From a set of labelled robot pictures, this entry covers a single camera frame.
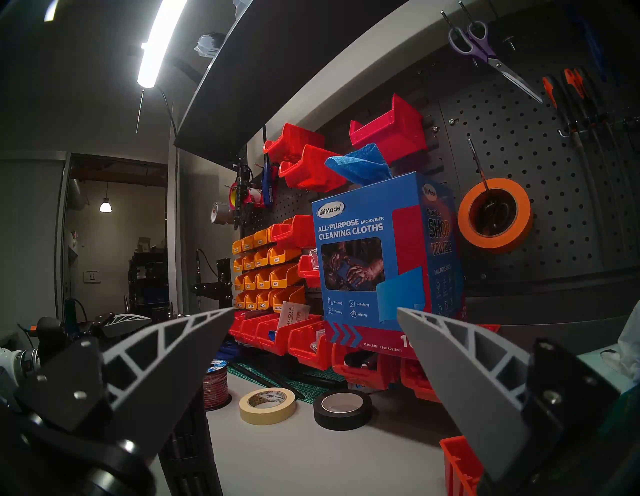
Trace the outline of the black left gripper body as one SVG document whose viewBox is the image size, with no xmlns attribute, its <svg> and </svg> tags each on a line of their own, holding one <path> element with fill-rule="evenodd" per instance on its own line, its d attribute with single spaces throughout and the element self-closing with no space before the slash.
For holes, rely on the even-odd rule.
<svg viewBox="0 0 640 496">
<path fill-rule="evenodd" d="M 109 317 L 96 317 L 93 321 L 67 324 L 60 322 L 62 332 L 59 351 L 65 350 L 75 341 L 82 341 L 85 338 L 96 338 L 101 351 L 109 348 L 109 338 L 106 337 L 104 328 L 109 322 Z"/>
</svg>

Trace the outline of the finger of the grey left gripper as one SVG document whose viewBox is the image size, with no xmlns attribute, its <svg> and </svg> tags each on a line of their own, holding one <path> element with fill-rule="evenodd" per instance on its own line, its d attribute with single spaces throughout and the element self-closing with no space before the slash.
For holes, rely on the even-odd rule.
<svg viewBox="0 0 640 496">
<path fill-rule="evenodd" d="M 100 333 L 107 339 L 124 337 L 152 324 L 152 319 L 131 313 L 109 313 L 100 321 Z"/>
</svg>

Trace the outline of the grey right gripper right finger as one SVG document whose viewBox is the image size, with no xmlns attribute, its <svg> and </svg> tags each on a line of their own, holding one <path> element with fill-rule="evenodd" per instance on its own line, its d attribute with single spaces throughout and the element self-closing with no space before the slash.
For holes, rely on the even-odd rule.
<svg viewBox="0 0 640 496">
<path fill-rule="evenodd" d="M 481 326 L 397 309 L 437 397 L 483 473 L 478 495 L 610 495 L 622 463 L 620 393 L 557 342 L 530 352 Z"/>
</svg>

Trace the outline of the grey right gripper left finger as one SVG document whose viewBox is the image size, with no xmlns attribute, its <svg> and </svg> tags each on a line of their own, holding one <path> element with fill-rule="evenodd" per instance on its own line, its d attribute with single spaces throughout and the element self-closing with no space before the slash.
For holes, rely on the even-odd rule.
<svg viewBox="0 0 640 496">
<path fill-rule="evenodd" d="M 223 308 L 154 324 L 102 351 L 76 340 L 17 388 L 17 403 L 45 425 L 116 445 L 129 440 L 150 460 L 201 388 L 234 322 Z"/>
</svg>

